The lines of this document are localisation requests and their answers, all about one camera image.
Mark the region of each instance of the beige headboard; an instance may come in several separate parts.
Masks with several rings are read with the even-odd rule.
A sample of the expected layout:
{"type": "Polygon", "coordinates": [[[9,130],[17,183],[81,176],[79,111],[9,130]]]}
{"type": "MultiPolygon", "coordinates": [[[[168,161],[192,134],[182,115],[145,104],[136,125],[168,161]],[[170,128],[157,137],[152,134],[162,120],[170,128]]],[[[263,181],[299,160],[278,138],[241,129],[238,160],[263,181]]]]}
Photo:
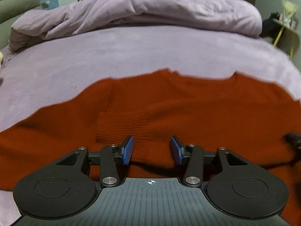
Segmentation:
{"type": "Polygon", "coordinates": [[[11,25],[26,11],[42,9],[40,0],[0,1],[0,49],[8,44],[11,25]]]}

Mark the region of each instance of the bed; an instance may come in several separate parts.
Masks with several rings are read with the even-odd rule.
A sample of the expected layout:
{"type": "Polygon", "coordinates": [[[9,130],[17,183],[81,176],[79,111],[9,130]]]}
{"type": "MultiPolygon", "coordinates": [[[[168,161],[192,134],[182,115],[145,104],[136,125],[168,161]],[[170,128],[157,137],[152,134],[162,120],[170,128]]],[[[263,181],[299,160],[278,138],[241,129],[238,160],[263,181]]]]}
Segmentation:
{"type": "MultiPolygon", "coordinates": [[[[30,11],[2,50],[0,131],[99,79],[162,68],[205,78],[240,72],[301,99],[301,73],[260,32],[259,12],[241,0],[89,0],[30,11]]],[[[0,191],[0,225],[19,216],[12,192],[0,191]]]]}

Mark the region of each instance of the metal screw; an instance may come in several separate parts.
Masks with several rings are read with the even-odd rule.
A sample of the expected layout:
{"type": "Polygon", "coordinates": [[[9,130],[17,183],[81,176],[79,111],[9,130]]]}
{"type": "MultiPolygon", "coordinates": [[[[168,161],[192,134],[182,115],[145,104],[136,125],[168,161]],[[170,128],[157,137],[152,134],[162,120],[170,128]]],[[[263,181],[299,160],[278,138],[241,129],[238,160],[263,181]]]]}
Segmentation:
{"type": "Polygon", "coordinates": [[[185,179],[185,181],[189,184],[197,184],[199,183],[201,180],[196,177],[196,176],[189,176],[188,178],[185,179]]]}
{"type": "Polygon", "coordinates": [[[113,176],[108,176],[108,177],[105,177],[103,180],[102,180],[103,183],[105,184],[114,184],[117,182],[117,179],[113,176]]]}

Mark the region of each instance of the gray plastic base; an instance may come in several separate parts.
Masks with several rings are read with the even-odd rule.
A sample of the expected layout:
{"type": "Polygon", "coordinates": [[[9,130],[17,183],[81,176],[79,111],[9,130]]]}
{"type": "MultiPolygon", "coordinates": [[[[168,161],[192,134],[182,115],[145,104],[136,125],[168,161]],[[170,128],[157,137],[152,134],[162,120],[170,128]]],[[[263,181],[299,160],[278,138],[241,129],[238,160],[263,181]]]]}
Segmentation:
{"type": "Polygon", "coordinates": [[[23,216],[14,225],[289,226],[277,215],[257,221],[228,216],[214,208],[200,189],[185,187],[176,178],[127,178],[118,187],[103,189],[93,205],[72,217],[40,220],[23,216]]]}

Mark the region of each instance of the red sweater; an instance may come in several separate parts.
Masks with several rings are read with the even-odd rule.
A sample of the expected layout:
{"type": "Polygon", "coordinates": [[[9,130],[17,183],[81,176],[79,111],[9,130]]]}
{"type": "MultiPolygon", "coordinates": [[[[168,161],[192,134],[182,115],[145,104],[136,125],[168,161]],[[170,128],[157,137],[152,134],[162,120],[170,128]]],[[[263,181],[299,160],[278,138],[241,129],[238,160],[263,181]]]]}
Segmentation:
{"type": "MultiPolygon", "coordinates": [[[[178,176],[169,148],[172,135],[207,151],[226,147],[259,165],[289,162],[294,152],[282,137],[291,131],[301,132],[300,103],[276,84],[240,74],[195,79],[168,70],[104,79],[0,133],[0,189],[12,190],[23,176],[80,146],[96,151],[127,135],[134,136],[135,148],[121,177],[178,176]]],[[[289,187],[283,217],[300,226],[295,188],[301,165],[270,171],[289,187]]],[[[97,167],[90,176],[98,179],[97,167]]]]}

